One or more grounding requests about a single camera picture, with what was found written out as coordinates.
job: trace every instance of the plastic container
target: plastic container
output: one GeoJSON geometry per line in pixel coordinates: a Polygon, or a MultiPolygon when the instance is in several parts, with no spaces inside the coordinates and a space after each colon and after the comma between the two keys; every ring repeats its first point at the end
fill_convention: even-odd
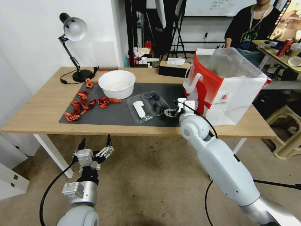
{"type": "Polygon", "coordinates": [[[135,81],[136,77],[133,73],[117,70],[104,73],[99,78],[98,85],[108,98],[121,100],[133,93],[135,81]]]}
{"type": "Polygon", "coordinates": [[[150,106],[149,102],[147,101],[147,99],[144,97],[144,95],[139,94],[139,95],[133,96],[131,98],[128,98],[126,100],[126,103],[128,104],[129,111],[131,112],[131,115],[133,116],[133,118],[137,124],[146,122],[154,117],[154,112],[152,111],[151,106],[150,106]],[[145,116],[142,118],[139,116],[138,112],[136,111],[136,109],[134,107],[134,103],[137,101],[143,102],[142,109],[145,113],[145,116]]]}
{"type": "Polygon", "coordinates": [[[164,110],[169,108],[169,105],[164,100],[163,97],[157,92],[147,92],[143,94],[145,99],[147,99],[150,104],[151,110],[153,111],[155,116],[160,116],[164,114],[164,110]]]}

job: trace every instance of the lamp arm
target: lamp arm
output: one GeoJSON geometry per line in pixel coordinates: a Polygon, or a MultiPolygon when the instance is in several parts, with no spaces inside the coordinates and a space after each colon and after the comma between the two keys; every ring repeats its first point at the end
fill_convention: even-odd
{"type": "Polygon", "coordinates": [[[60,36],[59,40],[62,43],[62,45],[65,48],[65,50],[67,51],[68,55],[70,56],[70,59],[71,59],[72,63],[75,65],[77,71],[81,72],[81,66],[80,66],[79,62],[76,60],[76,58],[74,56],[71,55],[71,53],[69,52],[68,48],[65,45],[65,42],[68,41],[69,39],[65,38],[64,36],[65,36],[65,34],[63,34],[62,36],[60,36]]]}

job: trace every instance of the desk lamp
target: desk lamp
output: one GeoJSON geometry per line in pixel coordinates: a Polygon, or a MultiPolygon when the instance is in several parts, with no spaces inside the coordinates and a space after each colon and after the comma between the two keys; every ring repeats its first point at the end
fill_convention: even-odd
{"type": "Polygon", "coordinates": [[[84,82],[86,78],[93,78],[95,73],[91,72],[90,70],[81,70],[79,62],[75,59],[74,56],[71,55],[65,45],[65,42],[68,40],[79,41],[84,38],[87,33],[86,23],[79,18],[70,17],[67,13],[61,13],[60,20],[64,25],[64,34],[59,37],[59,40],[77,69],[77,71],[72,76],[73,80],[76,82],[84,82]]]}

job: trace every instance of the black lamp base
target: black lamp base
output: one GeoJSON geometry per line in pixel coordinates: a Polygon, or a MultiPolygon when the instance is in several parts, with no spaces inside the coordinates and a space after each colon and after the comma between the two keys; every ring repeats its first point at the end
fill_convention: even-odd
{"type": "Polygon", "coordinates": [[[76,82],[84,82],[86,78],[92,79],[94,78],[94,74],[90,70],[81,70],[81,72],[75,72],[72,76],[73,80],[76,82]]]}

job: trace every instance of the wooden table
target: wooden table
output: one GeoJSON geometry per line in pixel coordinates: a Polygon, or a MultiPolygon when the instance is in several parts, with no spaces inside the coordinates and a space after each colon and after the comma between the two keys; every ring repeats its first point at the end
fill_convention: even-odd
{"type": "Polygon", "coordinates": [[[289,68],[294,72],[301,73],[301,67],[292,67],[288,64],[288,59],[290,58],[289,56],[285,57],[278,57],[276,56],[278,50],[273,49],[273,48],[259,48],[258,46],[260,45],[265,45],[265,41],[267,40],[253,40],[252,42],[257,45],[257,49],[262,52],[265,57],[263,58],[262,62],[259,65],[259,69],[262,70],[266,62],[268,61],[269,58],[273,58],[275,61],[277,61],[282,67],[284,68],[289,68]]]}
{"type": "MultiPolygon", "coordinates": [[[[183,78],[158,75],[156,68],[120,68],[130,71],[136,76],[137,83],[182,83],[183,78]]],[[[59,119],[70,104],[82,84],[65,85],[60,76],[73,71],[73,67],[62,67],[48,82],[14,115],[0,130],[3,133],[32,133],[49,153],[57,165],[64,170],[68,164],[51,142],[47,134],[85,134],[85,135],[121,135],[121,136],[181,136],[180,128],[149,126],[113,126],[62,124],[59,119]]],[[[105,72],[97,72],[93,81],[105,72]]],[[[72,82],[72,73],[64,77],[72,82]]],[[[220,138],[274,138],[273,130],[261,117],[253,105],[247,110],[237,125],[216,126],[220,138]]],[[[73,171],[69,169],[66,176],[71,178],[73,171]]]]}

